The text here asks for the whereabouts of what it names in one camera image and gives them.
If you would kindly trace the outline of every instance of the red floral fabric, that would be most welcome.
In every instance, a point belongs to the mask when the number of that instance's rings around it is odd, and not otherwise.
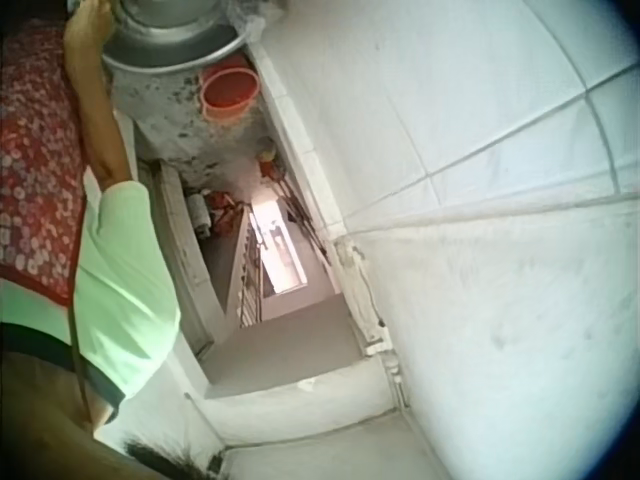
[[[68,306],[86,205],[63,25],[33,21],[2,46],[0,277]]]

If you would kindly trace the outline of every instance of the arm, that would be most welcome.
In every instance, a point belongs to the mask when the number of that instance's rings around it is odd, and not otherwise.
[[[84,0],[64,38],[65,67],[78,96],[89,165],[102,191],[132,179],[102,71],[102,47],[112,24],[109,0]]]

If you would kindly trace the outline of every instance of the light green shirt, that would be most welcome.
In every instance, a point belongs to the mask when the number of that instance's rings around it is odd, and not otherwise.
[[[70,345],[65,308],[0,282],[3,322]],[[114,185],[88,204],[74,305],[82,355],[126,397],[137,393],[172,349],[180,319],[142,184]]]

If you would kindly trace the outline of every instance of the person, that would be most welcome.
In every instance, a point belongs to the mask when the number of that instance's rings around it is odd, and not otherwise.
[[[83,0],[66,25],[64,1],[2,8],[3,477],[163,478],[93,438],[165,360],[180,319],[107,92],[111,5]]]

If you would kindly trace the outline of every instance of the metal basin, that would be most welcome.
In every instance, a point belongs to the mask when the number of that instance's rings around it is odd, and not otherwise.
[[[199,68],[241,48],[246,33],[229,25],[218,0],[122,0],[104,48],[112,68],[160,74]]]

